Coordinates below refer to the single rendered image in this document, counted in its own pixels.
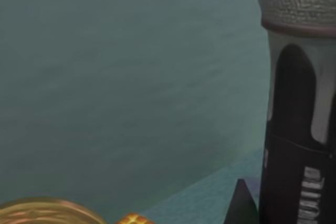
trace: gold plate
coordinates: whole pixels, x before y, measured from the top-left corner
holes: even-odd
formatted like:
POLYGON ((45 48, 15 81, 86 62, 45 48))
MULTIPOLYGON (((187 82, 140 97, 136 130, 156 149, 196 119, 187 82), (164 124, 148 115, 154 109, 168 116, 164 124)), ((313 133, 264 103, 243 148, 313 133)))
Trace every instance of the gold plate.
POLYGON ((0 224, 107 224, 95 212, 70 201, 38 197, 0 205, 0 224))

